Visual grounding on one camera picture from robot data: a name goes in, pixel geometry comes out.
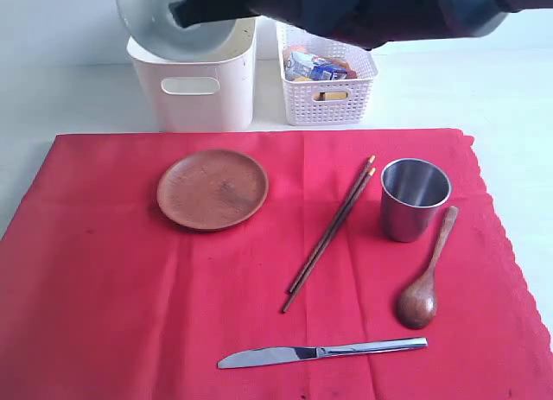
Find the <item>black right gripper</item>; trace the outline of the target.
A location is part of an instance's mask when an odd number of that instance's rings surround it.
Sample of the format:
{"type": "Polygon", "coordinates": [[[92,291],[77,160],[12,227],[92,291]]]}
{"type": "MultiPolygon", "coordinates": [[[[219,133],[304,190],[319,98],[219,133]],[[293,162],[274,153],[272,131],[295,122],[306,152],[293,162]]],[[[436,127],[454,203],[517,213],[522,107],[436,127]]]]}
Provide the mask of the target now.
{"type": "Polygon", "coordinates": [[[178,0],[170,3],[168,9],[182,28],[254,16],[266,16],[300,29],[311,26],[303,0],[178,0]]]}

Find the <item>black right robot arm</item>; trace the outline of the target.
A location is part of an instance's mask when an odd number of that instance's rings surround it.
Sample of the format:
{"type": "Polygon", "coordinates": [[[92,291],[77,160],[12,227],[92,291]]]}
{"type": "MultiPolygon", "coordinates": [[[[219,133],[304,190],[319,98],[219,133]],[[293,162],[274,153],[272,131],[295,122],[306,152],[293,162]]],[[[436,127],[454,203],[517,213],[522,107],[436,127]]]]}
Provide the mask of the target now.
{"type": "Polygon", "coordinates": [[[388,42],[481,37],[510,13],[549,9],[552,0],[176,0],[183,27],[266,16],[365,50],[388,42]]]}

